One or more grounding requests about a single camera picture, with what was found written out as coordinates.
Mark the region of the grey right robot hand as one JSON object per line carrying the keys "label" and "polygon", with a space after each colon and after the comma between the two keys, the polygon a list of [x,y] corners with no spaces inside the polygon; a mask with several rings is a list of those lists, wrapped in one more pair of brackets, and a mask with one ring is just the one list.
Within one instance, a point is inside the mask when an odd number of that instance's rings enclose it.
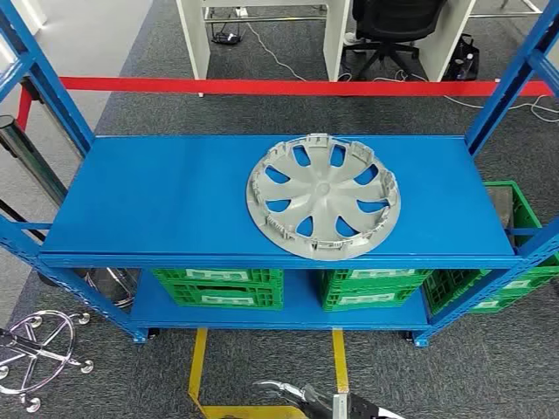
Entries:
{"label": "grey right robot hand", "polygon": [[310,384],[299,388],[286,382],[259,380],[253,382],[252,386],[270,397],[283,399],[301,410],[307,418],[332,417],[332,400],[317,392]]}

